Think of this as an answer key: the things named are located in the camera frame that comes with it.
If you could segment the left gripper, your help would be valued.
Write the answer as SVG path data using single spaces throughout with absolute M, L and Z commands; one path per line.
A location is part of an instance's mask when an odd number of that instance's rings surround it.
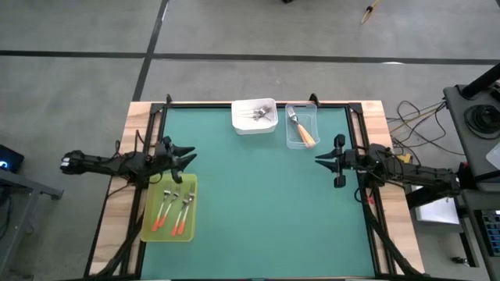
M 196 158 L 196 154 L 187 155 L 193 150 L 195 147 L 178 147 L 170 137 L 164 137 L 155 147 L 155 166 L 160 172 L 169 170 L 173 181 L 182 183 L 180 171 L 184 171 Z

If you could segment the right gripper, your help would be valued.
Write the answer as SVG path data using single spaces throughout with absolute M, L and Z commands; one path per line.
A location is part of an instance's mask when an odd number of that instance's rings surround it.
M 343 150 L 345 146 L 345 135 L 338 134 L 334 138 L 335 149 L 332 151 L 318 155 L 318 159 L 333 159 L 335 162 L 328 162 L 324 160 L 316 160 L 315 163 L 329 169 L 333 173 L 337 173 L 334 179 L 334 186 L 336 188 L 344 187 L 346 184 L 346 177 L 343 173 L 345 169 L 360 170 L 367 167 L 367 160 L 365 156 L 361 156 L 357 149 Z

